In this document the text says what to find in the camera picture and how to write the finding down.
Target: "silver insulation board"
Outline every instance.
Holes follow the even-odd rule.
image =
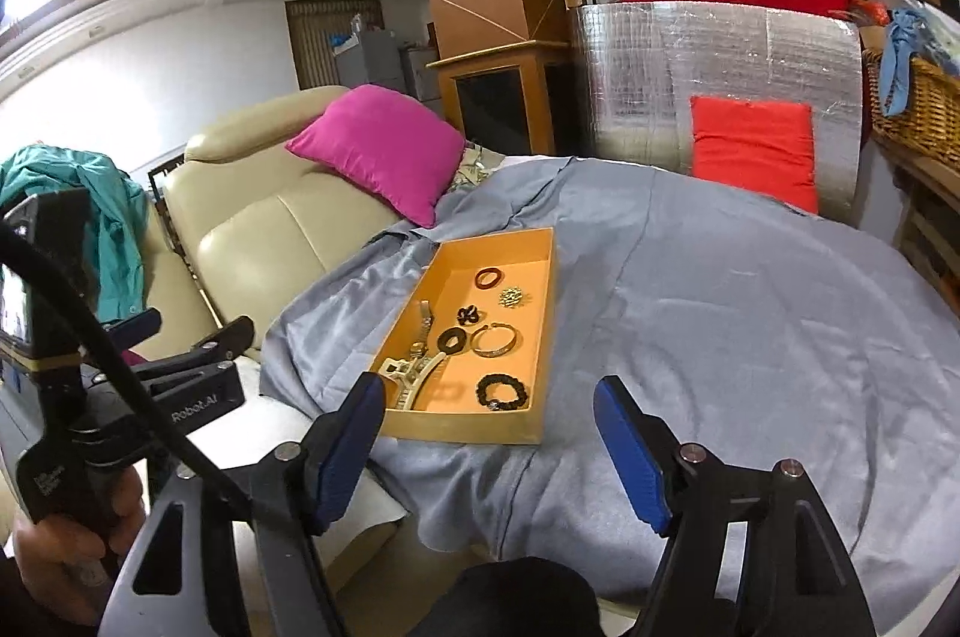
[[[621,2],[568,13],[592,154],[689,174],[691,96],[809,103],[820,213],[850,218],[863,114],[855,26],[716,2]]]

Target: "orange tray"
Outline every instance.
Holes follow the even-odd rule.
[[[490,290],[480,290],[474,277],[481,269],[501,269],[503,279]],[[553,229],[508,231],[445,242],[437,250],[410,300],[400,312],[386,341],[373,359],[378,371],[386,358],[408,359],[410,346],[421,331],[420,301],[430,301],[434,322],[427,336],[428,357],[438,350],[437,339],[450,327],[467,334],[491,322],[507,322],[520,336],[514,348],[498,358],[479,357],[467,347],[449,355],[426,379],[412,409],[388,409],[380,433],[403,439],[436,442],[528,445],[541,440],[550,361],[553,293]],[[500,292],[520,287],[523,303],[514,309],[500,306]],[[457,310],[474,304],[480,310],[476,325],[459,325]],[[510,340],[510,331],[488,330],[483,349],[496,349]],[[477,402],[477,382],[488,373],[507,373],[519,379],[529,400],[515,410],[493,411]],[[397,386],[384,378],[387,406],[397,400]],[[488,390],[492,399],[515,399],[504,385]]]

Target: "jewelry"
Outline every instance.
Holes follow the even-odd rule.
[[[504,346],[498,346],[497,349],[477,349],[477,337],[485,330],[493,330],[494,328],[507,328],[507,330],[512,330],[512,332],[514,332],[514,338]],[[470,337],[470,349],[482,358],[498,358],[501,355],[506,355],[511,349],[517,346],[517,338],[520,338],[520,332],[512,325],[507,325],[505,322],[491,322],[489,325],[482,325],[482,327],[477,328],[477,330],[473,332],[473,335]]]
[[[400,395],[397,397],[397,402],[395,403],[395,409],[413,409],[414,404],[416,403],[416,397],[419,396],[421,388],[424,387],[426,378],[428,378],[433,370],[440,366],[440,363],[443,363],[445,359],[445,352],[438,352],[434,355],[427,363],[424,368],[419,372],[419,376],[416,377],[416,381],[409,387],[406,387],[400,392]]]
[[[500,293],[500,305],[514,309],[523,303],[523,291],[518,287],[508,287]]]
[[[486,282],[482,282],[481,279],[486,277],[487,274],[493,274],[493,279],[488,279]],[[479,287],[481,290],[490,290],[491,287],[496,287],[503,281],[503,272],[500,269],[488,268],[480,269],[477,272],[476,277],[473,278],[473,284]]]
[[[410,345],[410,357],[419,360],[426,355],[426,337],[433,325],[433,312],[430,311],[430,301],[421,301],[419,303],[421,311],[421,335],[419,339]]]
[[[476,325],[477,322],[480,322],[480,310],[473,304],[461,306],[457,310],[457,322],[460,325]]]
[[[448,328],[437,337],[437,349],[447,355],[463,352],[465,346],[467,346],[467,332],[462,328]]]
[[[488,399],[487,391],[490,389],[491,385],[507,385],[515,391],[517,391],[517,398],[512,402],[501,402],[498,399]],[[511,410],[511,409],[520,409],[529,399],[527,396],[527,389],[523,387],[523,383],[517,379],[515,376],[510,375],[487,375],[485,378],[482,378],[481,381],[477,382],[477,400],[480,402],[481,406],[486,406],[488,409],[493,410],[494,412]]]
[[[385,376],[385,378],[397,383],[397,385],[402,388],[407,382],[413,379],[411,377],[413,368],[414,362],[411,360],[384,358],[383,363],[380,364],[380,368],[377,369],[376,373],[380,376]]]

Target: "bed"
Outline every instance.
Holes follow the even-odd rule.
[[[389,226],[292,301],[264,338],[261,391],[311,417],[336,408],[438,243],[536,226],[554,226],[560,255],[544,442],[381,438],[374,467],[421,541],[553,558],[599,596],[638,600],[662,544],[589,402],[618,373],[728,462],[802,460],[878,632],[920,633],[960,558],[960,337],[904,258],[838,223],[649,166],[508,158],[446,195],[434,229]],[[720,592],[734,590],[725,567]]]

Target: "wicker basket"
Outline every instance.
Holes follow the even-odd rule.
[[[877,92],[882,56],[870,50],[863,53],[874,130],[960,171],[960,79],[914,55],[906,111],[884,117]]]

